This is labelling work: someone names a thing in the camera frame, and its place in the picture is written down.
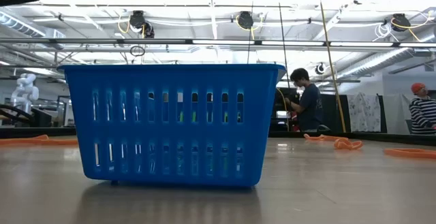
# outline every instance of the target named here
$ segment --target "dark t-shirt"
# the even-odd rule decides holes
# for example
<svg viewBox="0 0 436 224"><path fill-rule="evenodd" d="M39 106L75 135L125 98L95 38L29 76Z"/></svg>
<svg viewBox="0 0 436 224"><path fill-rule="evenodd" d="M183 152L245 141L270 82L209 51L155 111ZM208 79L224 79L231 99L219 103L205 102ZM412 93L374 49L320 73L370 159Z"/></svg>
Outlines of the dark t-shirt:
<svg viewBox="0 0 436 224"><path fill-rule="evenodd" d="M310 84L302 94L300 106L305 110L298 115L300 130L318 129L322 124L322 101L318 87Z"/></svg>

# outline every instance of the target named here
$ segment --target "black hair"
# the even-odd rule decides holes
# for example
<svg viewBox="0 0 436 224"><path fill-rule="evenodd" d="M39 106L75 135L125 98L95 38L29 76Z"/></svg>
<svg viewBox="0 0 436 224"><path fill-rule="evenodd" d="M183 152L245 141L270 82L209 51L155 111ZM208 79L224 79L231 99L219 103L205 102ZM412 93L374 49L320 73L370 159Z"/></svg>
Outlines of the black hair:
<svg viewBox="0 0 436 224"><path fill-rule="evenodd" d="M291 74L291 81L298 82L302 79L309 81L309 73L304 68L295 69Z"/></svg>

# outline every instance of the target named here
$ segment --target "white robot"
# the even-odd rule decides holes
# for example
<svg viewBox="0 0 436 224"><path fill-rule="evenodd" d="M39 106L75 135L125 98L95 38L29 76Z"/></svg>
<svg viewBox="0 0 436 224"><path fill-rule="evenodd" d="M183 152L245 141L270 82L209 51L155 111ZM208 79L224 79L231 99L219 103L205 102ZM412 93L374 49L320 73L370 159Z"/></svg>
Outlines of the white robot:
<svg viewBox="0 0 436 224"><path fill-rule="evenodd" d="M16 81L16 89L11 96L12 106L28 114L31 113L32 101L36 101L40 96L40 91L33 85L35 79L35 74L21 74Z"/></svg>

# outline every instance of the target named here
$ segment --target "striped shirt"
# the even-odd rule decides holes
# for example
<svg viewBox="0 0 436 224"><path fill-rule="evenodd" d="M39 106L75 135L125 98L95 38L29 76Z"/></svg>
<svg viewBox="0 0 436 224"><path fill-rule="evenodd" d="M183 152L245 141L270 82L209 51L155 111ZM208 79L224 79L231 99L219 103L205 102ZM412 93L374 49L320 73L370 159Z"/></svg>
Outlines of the striped shirt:
<svg viewBox="0 0 436 224"><path fill-rule="evenodd" d="M415 98L409 105L411 114L411 131L419 135L435 135L436 100Z"/></svg>

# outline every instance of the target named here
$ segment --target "ceiling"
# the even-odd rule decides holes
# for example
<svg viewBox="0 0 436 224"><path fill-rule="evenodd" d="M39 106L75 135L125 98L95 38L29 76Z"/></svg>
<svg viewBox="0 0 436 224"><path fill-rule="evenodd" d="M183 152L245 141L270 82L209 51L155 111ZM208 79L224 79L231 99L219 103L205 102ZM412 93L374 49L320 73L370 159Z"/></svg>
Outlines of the ceiling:
<svg viewBox="0 0 436 224"><path fill-rule="evenodd" d="M412 26L426 22L424 26L415 30L416 33L433 27L433 17L430 16L427 20L429 12L433 13L433 2L434 0L322 0L326 21L337 19L327 23L329 40L360 42L410 39L409 31L392 31L384 37L377 37L379 26L385 19L390 20L393 14L405 14ZM155 30L156 39L250 40L251 37L254 40L325 40L320 0L40 0L9 6L5 10L37 27L57 29L65 34L66 38L141 38L133 31L122 33L121 30L127 29L126 21L133 10L143 10L144 17ZM252 34L234 22L241 11L252 12L255 22ZM2 37L27 37L4 26L0 26L0 32ZM27 49L29 52L32 52L33 48L41 47L32 44L13 46ZM79 47L78 44L66 45L68 46ZM63 63L77 64L125 64L132 61L235 63L240 60L249 60L250 63L285 64L283 49L279 48L256 49L248 57L248 52L241 49L236 51L216 47L181 52L177 50L186 50L190 47L174 45L169 50L167 47L165 52L154 52L153 49L165 49L165 46L145 46L146 54L135 58L129 53L123 56L115 47L113 52L79 52L70 56L69 52L60 52L57 58L65 58ZM53 61L55 54L51 50L53 49L47 48L46 52L32 53ZM3 49L0 57L4 57L4 52ZM369 51L332 51L331 59L333 63L338 62L345 67L370 54ZM286 62L290 70L306 67L312 76L316 76L314 67L319 63L328 65L328 53L304 47L287 50Z"/></svg>

